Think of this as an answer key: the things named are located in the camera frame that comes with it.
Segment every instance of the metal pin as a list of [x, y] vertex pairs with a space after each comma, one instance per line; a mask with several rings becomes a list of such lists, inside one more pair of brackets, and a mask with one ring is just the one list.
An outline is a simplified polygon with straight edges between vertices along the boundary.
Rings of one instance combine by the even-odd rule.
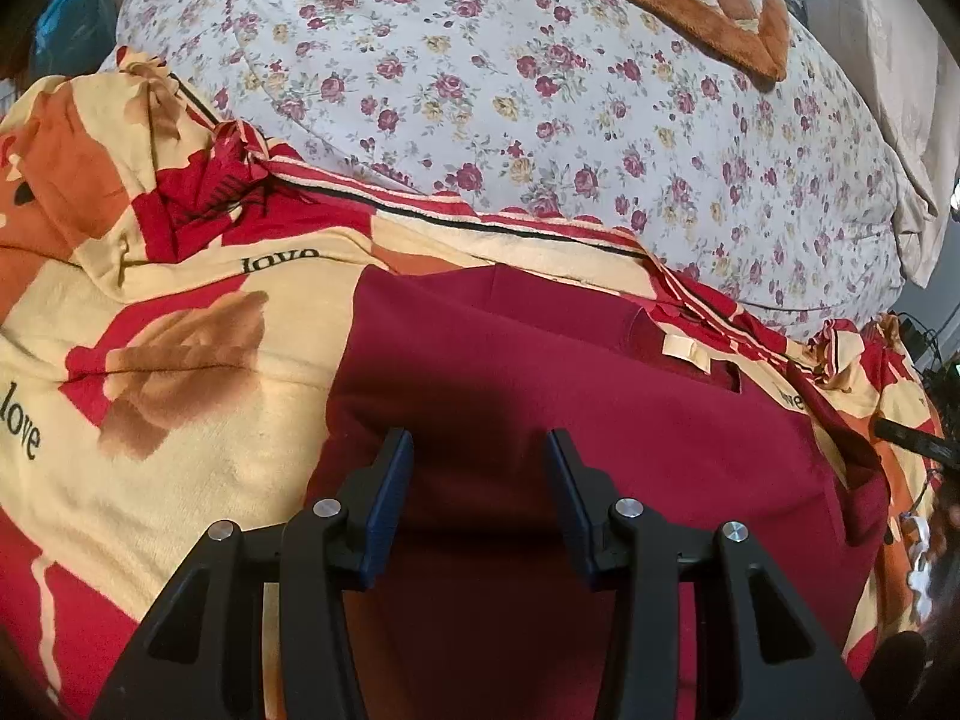
[[213, 539], [213, 541], [223, 541], [225, 538], [230, 538], [233, 533], [233, 523], [229, 519], [221, 519], [214, 522], [209, 528], [206, 529], [206, 534]]
[[317, 517], [334, 517], [340, 513], [340, 501], [336, 498], [322, 498], [313, 505]]
[[736, 521], [726, 523], [723, 528], [720, 529], [720, 532], [730, 541], [736, 541], [737, 543], [747, 541], [747, 536], [750, 536], [750, 531], [747, 530], [747, 526], [742, 522]]
[[633, 519], [643, 514], [643, 504], [635, 498], [620, 498], [613, 507], [621, 517]]

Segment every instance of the cream fabric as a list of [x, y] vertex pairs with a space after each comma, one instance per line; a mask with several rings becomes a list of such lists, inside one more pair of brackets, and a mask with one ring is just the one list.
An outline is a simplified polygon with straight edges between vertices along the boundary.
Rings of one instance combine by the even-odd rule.
[[894, 214], [904, 275], [925, 287], [960, 164], [960, 67], [916, 0], [805, 0], [810, 30], [880, 121], [915, 191]]

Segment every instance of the white floral fabric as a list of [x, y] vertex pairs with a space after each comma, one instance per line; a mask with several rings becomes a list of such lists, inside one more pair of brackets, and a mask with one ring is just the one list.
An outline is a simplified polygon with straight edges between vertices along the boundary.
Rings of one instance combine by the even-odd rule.
[[902, 286], [904, 172], [795, 20], [770, 88], [624, 0], [126, 0], [117, 38], [321, 167], [625, 227], [794, 337]]

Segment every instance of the folded maroon garment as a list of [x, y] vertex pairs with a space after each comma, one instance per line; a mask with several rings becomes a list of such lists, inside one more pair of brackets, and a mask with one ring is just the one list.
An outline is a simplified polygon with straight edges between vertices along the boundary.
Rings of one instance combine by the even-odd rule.
[[[592, 717], [611, 594], [592, 595], [560, 543], [547, 430], [670, 521], [747, 523], [842, 647], [889, 498], [877, 455], [790, 376], [843, 453], [845, 490], [810, 419], [734, 367], [664, 356], [634, 303], [495, 266], [419, 277], [364, 271], [308, 499], [334, 493], [392, 426], [414, 477], [376, 599], [421, 720]], [[696, 643], [682, 595], [680, 711]], [[368, 679], [370, 675], [361, 675]]]

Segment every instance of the orange plaid blanket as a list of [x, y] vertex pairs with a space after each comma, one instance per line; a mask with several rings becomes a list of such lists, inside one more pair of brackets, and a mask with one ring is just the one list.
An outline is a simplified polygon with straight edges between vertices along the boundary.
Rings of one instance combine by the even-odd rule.
[[[937, 420], [895, 319], [862, 333], [829, 324], [801, 346], [661, 266], [628, 230], [478, 215], [451, 194], [315, 169], [251, 124], [218, 121], [165, 65], [122, 50], [116, 73], [38, 81], [0, 124], [0, 627], [49, 695], [88, 714], [210, 522], [256, 528], [299, 510], [335, 437], [323, 414], [368, 269], [389, 287], [491, 266], [564, 295], [629, 301], [664, 335], [665, 355], [691, 370], [731, 365], [809, 419], [821, 460], [852, 490], [842, 447], [800, 390], [835, 409], [880, 458], [894, 536], [863, 577], [851, 669], [877, 637], [913, 625], [910, 535], [896, 516], [923, 488], [925, 464], [874, 439], [870, 423], [884, 415], [935, 432]], [[354, 610], [352, 630], [365, 619]], [[275, 623], [265, 637], [275, 685]], [[385, 658], [365, 651], [367, 663]], [[387, 696], [374, 717], [398, 706], [391, 689], [371, 689]], [[275, 690], [267, 712], [282, 716]]]

